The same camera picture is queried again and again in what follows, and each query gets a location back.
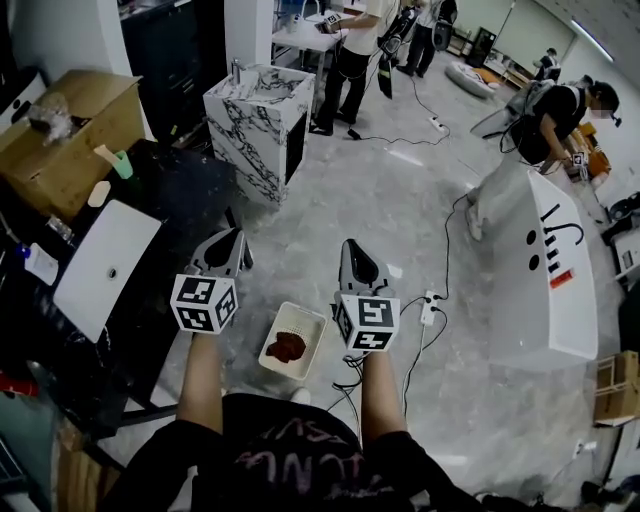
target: gray tiled floor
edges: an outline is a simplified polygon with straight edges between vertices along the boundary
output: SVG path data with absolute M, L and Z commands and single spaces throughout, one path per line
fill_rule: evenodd
M 283 301 L 330 314 L 346 238 L 358 239 L 402 269 L 396 292 L 403 303 L 427 288 L 444 293 L 443 226 L 451 203 L 500 161 L 495 146 L 469 134 L 500 102 L 478 100 L 451 83 L 444 76 L 450 58 L 436 56 L 427 77 L 416 81 L 422 102 L 450 127 L 448 140 L 435 147 L 354 142 L 336 124 L 331 138 L 311 136 L 307 162 L 279 212 L 247 207 L 244 227 L 256 264 L 239 279 L 242 308 L 234 327 L 224 333 L 227 386 L 279 396 L 295 387 L 262 369 L 257 354 Z M 418 105 L 411 81 L 395 73 L 394 89 L 389 101 L 372 83 L 356 125 L 361 135 L 437 140 L 441 134 L 427 121 L 429 114 Z M 449 324 L 414 372 L 408 395 L 410 430 L 468 491 L 527 495 L 546 490 L 552 501 L 573 504 L 582 479 L 601 472 L 611 447 L 610 431 L 590 428 L 592 375 L 584 367 L 535 375 L 488 364 L 491 255 L 467 234 L 463 206 L 450 222 L 451 298 L 441 305 Z M 601 352 L 609 353 L 618 342 L 615 312 L 621 293 L 612 284 L 610 258 L 593 222 L 582 208 L 581 213 L 596 274 Z M 419 312 L 417 306 L 406 312 L 394 342 L 398 385 L 419 346 Z M 426 330 L 425 341 L 435 336 L 442 321 L 438 318 Z M 184 337 L 177 340 L 161 377 L 174 396 L 187 348 Z M 355 372 L 341 362 L 343 355 L 344 345 L 330 324 L 306 382 L 314 405 L 328 407 L 339 396 L 331 389 L 333 381 L 355 379 Z M 354 426 L 346 403 L 334 412 Z M 149 429 L 123 431 L 109 444 L 126 460 L 130 454 L 124 452 L 130 450 L 122 447 L 136 443 L 119 438 L 133 436 L 139 444 Z M 598 440 L 599 448 L 570 463 L 579 439 Z

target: red label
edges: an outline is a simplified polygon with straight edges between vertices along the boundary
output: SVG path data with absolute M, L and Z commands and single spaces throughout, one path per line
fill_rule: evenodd
M 562 286 L 564 283 L 571 281 L 572 279 L 573 269 L 569 269 L 551 280 L 551 289 L 555 290 L 556 288 Z

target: white tray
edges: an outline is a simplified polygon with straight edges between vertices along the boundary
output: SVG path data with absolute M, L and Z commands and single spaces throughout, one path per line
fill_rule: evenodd
M 292 379 L 306 379 L 326 326 L 325 316 L 301 308 L 291 302 L 283 302 L 271 326 L 267 340 L 264 342 L 258 362 L 265 368 Z M 267 355 L 267 348 L 276 342 L 278 332 L 291 332 L 303 339 L 306 349 L 300 359 L 283 363 L 277 358 Z

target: meat piece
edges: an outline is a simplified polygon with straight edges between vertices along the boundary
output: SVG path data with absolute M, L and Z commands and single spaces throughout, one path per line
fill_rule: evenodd
M 278 361 L 288 363 L 297 361 L 306 350 L 304 340 L 292 332 L 276 333 L 276 342 L 267 347 L 267 355 L 275 357 Z

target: power strip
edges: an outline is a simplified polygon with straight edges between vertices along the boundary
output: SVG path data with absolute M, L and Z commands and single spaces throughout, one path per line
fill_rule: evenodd
M 424 296 L 426 297 L 424 304 L 422 305 L 422 314 L 420 315 L 420 323 L 422 325 L 433 325 L 436 318 L 436 312 L 431 311 L 432 307 L 438 306 L 438 301 L 435 299 L 437 294 L 435 292 L 427 290 Z
M 444 125 L 438 122 L 437 117 L 430 117 L 429 122 L 441 133 L 444 133 Z

